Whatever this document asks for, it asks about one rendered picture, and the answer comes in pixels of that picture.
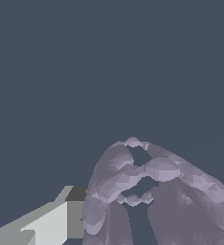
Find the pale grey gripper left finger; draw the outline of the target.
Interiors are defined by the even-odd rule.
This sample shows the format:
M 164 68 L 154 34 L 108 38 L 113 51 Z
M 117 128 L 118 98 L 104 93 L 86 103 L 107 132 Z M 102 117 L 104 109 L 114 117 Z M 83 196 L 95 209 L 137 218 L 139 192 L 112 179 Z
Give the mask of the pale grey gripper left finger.
M 65 186 L 53 202 L 0 228 L 0 245 L 63 245 L 83 239 L 82 208 L 87 187 Z

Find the lumpy grey-purple looped object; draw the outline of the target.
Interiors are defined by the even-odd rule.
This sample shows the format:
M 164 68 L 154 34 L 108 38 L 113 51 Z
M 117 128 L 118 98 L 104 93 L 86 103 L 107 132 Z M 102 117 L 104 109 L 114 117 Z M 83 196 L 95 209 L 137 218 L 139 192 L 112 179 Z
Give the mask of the lumpy grey-purple looped object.
M 182 157 L 131 137 L 97 162 L 82 245 L 134 245 L 125 205 L 147 204 L 157 245 L 224 245 L 224 185 Z

